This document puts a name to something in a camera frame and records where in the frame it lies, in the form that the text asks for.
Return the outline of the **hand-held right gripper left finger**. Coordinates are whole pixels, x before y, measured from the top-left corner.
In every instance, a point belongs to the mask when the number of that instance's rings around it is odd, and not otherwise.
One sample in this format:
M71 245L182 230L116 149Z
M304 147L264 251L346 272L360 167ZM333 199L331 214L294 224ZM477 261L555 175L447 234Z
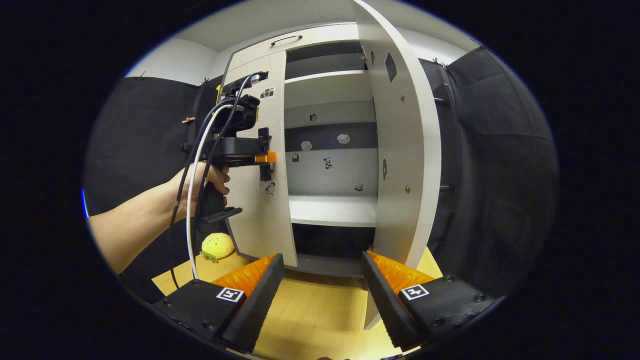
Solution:
M201 341L251 353L283 276L283 255L274 253L214 281L193 279L152 310Z

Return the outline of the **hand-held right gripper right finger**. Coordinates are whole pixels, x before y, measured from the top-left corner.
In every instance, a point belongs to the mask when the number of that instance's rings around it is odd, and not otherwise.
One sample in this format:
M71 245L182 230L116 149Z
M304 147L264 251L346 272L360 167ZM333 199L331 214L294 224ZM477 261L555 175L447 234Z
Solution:
M394 347L434 347L468 330L502 303L461 278L439 278L372 251L362 273Z

